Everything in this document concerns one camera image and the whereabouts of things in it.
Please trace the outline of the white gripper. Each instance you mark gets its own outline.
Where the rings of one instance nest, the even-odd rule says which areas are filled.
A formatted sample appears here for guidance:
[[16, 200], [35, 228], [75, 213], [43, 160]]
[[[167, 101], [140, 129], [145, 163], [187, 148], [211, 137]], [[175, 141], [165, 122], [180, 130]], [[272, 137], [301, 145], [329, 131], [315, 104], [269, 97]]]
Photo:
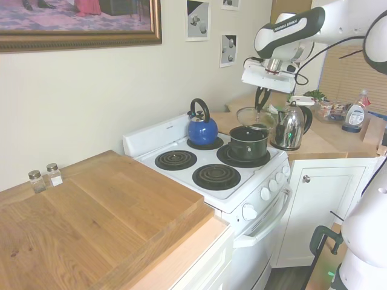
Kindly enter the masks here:
[[297, 66], [291, 62], [278, 59], [265, 59], [262, 62], [248, 59], [244, 62], [243, 83], [257, 86], [255, 93], [255, 109], [263, 109], [268, 101], [271, 90], [291, 93], [296, 85], [295, 74]]

